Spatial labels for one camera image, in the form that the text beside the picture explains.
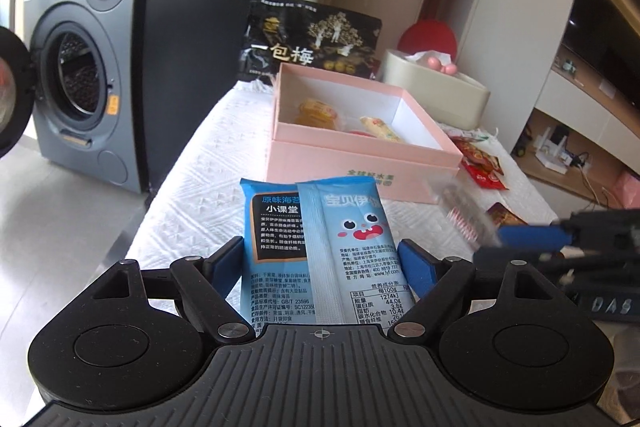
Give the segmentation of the cream tissue box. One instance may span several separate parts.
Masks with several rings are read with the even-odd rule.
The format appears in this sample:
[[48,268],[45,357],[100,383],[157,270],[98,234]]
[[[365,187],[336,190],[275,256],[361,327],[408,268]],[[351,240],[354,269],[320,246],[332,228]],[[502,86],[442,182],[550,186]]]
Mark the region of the cream tissue box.
[[442,124],[463,130],[477,128],[489,100],[489,90],[460,69],[454,75],[429,69],[426,66],[429,56],[438,57],[444,64],[454,64],[447,53],[407,54],[387,50],[378,80],[408,91],[426,113]]

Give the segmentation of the small red egg packet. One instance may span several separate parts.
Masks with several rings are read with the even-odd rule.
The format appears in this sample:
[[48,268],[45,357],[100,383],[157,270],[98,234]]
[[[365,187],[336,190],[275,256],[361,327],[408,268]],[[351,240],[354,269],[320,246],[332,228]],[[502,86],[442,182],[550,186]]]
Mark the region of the small red egg packet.
[[523,219],[502,205],[501,202],[495,202],[486,213],[496,228],[503,227],[503,225],[526,225]]

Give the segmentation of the pink cardboard box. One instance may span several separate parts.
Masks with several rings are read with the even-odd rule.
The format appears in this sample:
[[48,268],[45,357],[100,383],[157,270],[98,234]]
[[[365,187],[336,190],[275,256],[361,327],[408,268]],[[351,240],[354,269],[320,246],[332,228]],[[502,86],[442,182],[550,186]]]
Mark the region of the pink cardboard box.
[[[336,110],[336,130],[295,124],[298,106],[306,98]],[[367,132],[362,116],[381,118],[404,142],[348,134]],[[453,180],[461,161],[460,150],[408,91],[323,69],[280,67],[274,84],[268,181],[370,176],[384,198],[431,204],[435,199],[426,184]]]

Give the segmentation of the clear dark snack packet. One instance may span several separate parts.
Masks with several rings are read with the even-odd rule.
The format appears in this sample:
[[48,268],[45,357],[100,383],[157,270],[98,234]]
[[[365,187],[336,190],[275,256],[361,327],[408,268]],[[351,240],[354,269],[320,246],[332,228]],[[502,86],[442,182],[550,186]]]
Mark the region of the clear dark snack packet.
[[437,180],[427,183],[426,187],[442,213],[473,251],[502,245],[496,226],[461,183]]

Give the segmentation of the white router on shelf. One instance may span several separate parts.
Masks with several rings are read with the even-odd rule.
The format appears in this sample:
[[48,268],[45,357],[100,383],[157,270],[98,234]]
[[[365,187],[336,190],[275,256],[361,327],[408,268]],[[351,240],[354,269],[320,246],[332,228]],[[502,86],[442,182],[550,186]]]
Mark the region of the white router on shelf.
[[534,140],[535,158],[548,170],[559,174],[567,173],[568,166],[573,160],[572,155],[566,149],[567,139],[567,127],[562,124],[553,128],[548,127],[543,134],[537,135]]

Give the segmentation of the black plum snack bag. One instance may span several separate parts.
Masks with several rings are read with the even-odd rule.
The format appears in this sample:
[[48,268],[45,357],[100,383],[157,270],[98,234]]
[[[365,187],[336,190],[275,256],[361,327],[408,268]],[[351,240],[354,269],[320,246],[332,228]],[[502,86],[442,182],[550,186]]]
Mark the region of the black plum snack bag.
[[382,20],[304,0],[250,0],[238,76],[271,81],[283,64],[371,78]]

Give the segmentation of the red spicy strip packet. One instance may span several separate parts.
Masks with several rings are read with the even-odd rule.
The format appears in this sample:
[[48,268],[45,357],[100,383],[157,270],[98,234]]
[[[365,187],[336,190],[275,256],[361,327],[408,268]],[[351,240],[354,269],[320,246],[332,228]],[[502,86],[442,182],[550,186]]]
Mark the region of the red spicy strip packet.
[[461,164],[477,186],[486,190],[508,191],[499,158],[480,147],[481,139],[452,136],[451,141],[460,150]]

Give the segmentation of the round bread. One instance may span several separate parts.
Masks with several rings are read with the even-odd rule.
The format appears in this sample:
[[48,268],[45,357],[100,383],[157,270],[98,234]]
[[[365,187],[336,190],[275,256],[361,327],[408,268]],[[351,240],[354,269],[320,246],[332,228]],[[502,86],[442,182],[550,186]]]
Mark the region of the round bread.
[[336,110],[331,105],[315,100],[314,98],[306,98],[306,100],[298,106],[298,115],[295,118],[295,124],[336,130],[337,118]]

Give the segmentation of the pink balls on tissue box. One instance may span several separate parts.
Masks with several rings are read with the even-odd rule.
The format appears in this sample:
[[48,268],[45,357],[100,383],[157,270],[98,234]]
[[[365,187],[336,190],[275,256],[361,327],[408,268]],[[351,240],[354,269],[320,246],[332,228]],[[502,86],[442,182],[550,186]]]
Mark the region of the pink balls on tissue box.
[[435,72],[442,72],[445,75],[454,75],[458,71],[456,64],[444,64],[438,57],[434,56],[427,57],[426,66]]

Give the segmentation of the grey washing machine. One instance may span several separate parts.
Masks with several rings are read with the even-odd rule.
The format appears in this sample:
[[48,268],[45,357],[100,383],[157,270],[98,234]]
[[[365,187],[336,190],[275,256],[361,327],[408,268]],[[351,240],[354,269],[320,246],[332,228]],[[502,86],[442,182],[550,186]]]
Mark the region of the grey washing machine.
[[32,124],[41,155],[140,193],[143,0],[25,0],[1,31],[1,152]]

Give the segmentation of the white tv shelf unit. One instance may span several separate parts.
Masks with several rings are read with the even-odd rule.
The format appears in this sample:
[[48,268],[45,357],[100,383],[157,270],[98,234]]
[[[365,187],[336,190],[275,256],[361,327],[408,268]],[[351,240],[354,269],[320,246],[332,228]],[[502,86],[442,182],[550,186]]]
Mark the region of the white tv shelf unit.
[[535,143],[529,142],[525,152],[515,157],[520,168],[563,196],[620,207],[618,179],[639,173],[639,111],[564,46],[558,49],[524,135],[536,140],[558,126],[568,129],[566,148],[585,166],[555,172],[536,158]]

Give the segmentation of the blue seaweed snack pack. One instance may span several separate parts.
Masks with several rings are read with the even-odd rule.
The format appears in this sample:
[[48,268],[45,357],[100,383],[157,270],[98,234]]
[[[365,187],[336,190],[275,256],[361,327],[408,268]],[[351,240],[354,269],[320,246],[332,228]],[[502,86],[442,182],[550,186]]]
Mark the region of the blue seaweed snack pack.
[[241,312],[256,331],[268,324],[389,329],[413,307],[373,178],[244,179],[241,187]]

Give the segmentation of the pink bag on shelf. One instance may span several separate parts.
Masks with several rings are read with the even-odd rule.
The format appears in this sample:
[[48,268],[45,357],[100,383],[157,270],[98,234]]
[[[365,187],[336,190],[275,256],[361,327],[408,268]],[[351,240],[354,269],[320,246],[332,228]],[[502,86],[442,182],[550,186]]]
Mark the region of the pink bag on shelf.
[[640,179],[638,174],[623,171],[614,183],[614,195],[625,209],[639,209]]

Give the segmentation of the yellow long snack bar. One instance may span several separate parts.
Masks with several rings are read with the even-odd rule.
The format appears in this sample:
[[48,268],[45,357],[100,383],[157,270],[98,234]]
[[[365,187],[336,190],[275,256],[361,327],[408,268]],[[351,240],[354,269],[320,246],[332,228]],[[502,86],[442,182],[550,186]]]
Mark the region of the yellow long snack bar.
[[394,143],[402,143],[404,140],[381,118],[362,116],[360,122],[370,135],[376,139],[382,139]]

